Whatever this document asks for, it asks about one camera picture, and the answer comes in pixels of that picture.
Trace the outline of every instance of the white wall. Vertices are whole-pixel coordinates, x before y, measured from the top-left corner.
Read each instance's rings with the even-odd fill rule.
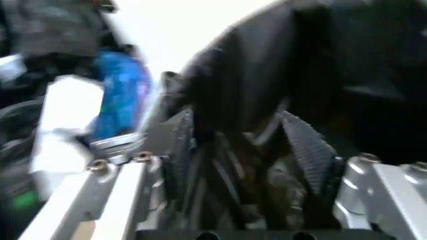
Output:
[[[115,0],[109,14],[124,42],[139,46],[157,80],[179,72],[228,26],[275,0]]]

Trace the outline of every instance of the bolt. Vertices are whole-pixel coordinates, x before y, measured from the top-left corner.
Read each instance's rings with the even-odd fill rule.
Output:
[[[361,161],[362,163],[365,164],[380,164],[381,160],[373,155],[373,154],[369,154],[369,153],[362,153],[359,155],[358,157],[359,161]]]
[[[427,173],[427,162],[418,161],[410,167],[417,172]]]
[[[151,153],[151,152],[149,152],[149,151],[143,151],[143,152],[141,152],[141,153],[138,155],[138,157],[136,157],[136,158],[134,159],[134,161],[135,161],[136,163],[147,163],[147,162],[151,162],[152,157],[153,157],[153,155],[152,155],[152,153]]]
[[[92,173],[103,174],[108,170],[107,163],[108,162],[105,159],[97,159],[89,163],[87,170],[91,171]]]

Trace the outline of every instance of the green light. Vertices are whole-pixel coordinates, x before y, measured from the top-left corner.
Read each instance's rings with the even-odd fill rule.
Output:
[[[13,199],[12,205],[16,209],[27,208],[38,201],[34,191],[29,191]]]

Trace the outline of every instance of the blue patterned fabric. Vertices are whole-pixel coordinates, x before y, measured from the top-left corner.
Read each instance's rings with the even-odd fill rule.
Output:
[[[136,59],[118,52],[101,52],[95,62],[104,97],[93,137],[103,140],[134,132],[152,90],[148,71]]]

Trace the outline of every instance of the black fabric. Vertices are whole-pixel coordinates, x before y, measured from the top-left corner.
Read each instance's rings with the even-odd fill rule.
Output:
[[[420,160],[427,98],[427,8],[416,0],[283,1],[230,28],[167,96],[194,104],[199,139],[250,132],[283,100],[385,163]]]

